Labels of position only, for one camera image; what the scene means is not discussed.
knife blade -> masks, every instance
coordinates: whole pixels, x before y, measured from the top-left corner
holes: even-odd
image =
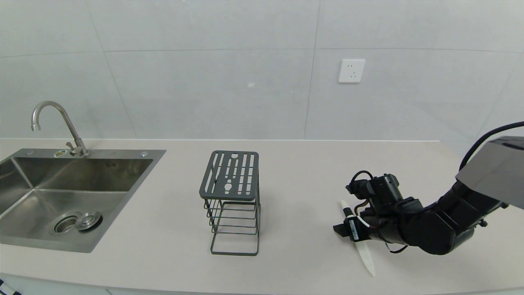
[[[353,211],[351,211],[351,208],[346,203],[346,201],[341,200],[340,206],[342,207],[342,211],[344,212],[344,215],[346,218],[353,217]],[[350,220],[352,228],[352,231],[356,231],[354,228],[354,225],[352,224],[352,220]],[[358,254],[361,257],[362,263],[364,263],[364,266],[367,268],[367,271],[374,277],[375,276],[375,265],[373,264],[373,259],[371,258],[371,253],[369,252],[369,248],[367,247],[366,241],[360,241],[355,242],[355,245],[357,247]]]

faucet spout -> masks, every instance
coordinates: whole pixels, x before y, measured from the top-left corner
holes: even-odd
[[[67,125],[67,127],[69,128],[69,131],[71,132],[71,135],[73,135],[73,139],[77,147],[75,149],[72,149],[71,153],[77,154],[78,152],[80,152],[80,155],[87,155],[89,151],[85,147],[84,142],[82,141],[76,129],[74,128],[73,123],[71,122],[71,119],[69,119],[69,115],[67,115],[66,110],[61,105],[59,105],[58,103],[54,101],[46,100],[46,101],[39,103],[35,107],[35,109],[33,110],[32,116],[31,116],[31,129],[33,131],[40,130],[40,123],[39,123],[40,112],[42,111],[43,108],[47,106],[54,107],[55,109],[57,109],[60,112],[60,114],[62,115],[65,121],[65,124]]]

faucet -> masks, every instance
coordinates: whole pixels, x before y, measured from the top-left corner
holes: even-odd
[[[84,145],[84,142],[82,141],[80,136],[78,136],[78,133],[75,130],[75,128],[73,126],[73,123],[71,122],[71,119],[69,119],[69,116],[67,115],[66,110],[61,105],[59,105],[58,103],[56,103],[54,101],[46,100],[46,101],[43,101],[43,102],[39,103],[35,107],[35,109],[33,110],[33,114],[31,116],[31,129],[33,131],[39,131],[40,130],[40,124],[38,123],[38,119],[40,118],[40,112],[42,111],[43,108],[45,108],[47,106],[54,107],[55,109],[57,109],[62,114],[62,117],[64,118],[65,123],[66,123],[67,127],[69,128],[69,131],[73,135],[74,142],[75,142],[75,144],[77,146],[73,147],[73,144],[71,144],[71,142],[66,143],[66,145],[71,149],[71,151],[69,153],[71,155],[73,155],[73,156],[76,156],[76,155],[86,156],[86,155],[88,155],[89,154],[89,150],[87,150],[87,148]]]

drain strainer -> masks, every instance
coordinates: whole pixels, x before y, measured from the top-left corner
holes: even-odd
[[[76,211],[61,215],[51,223],[52,227],[49,229],[49,233],[54,236],[67,233],[75,227],[81,216],[82,213]]]
[[[78,230],[87,230],[97,225],[102,215],[98,211],[89,212],[80,217],[77,222],[76,228]]]

electrical outlet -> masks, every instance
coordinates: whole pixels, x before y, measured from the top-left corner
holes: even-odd
[[[359,83],[364,73],[365,59],[343,59],[339,83]]]

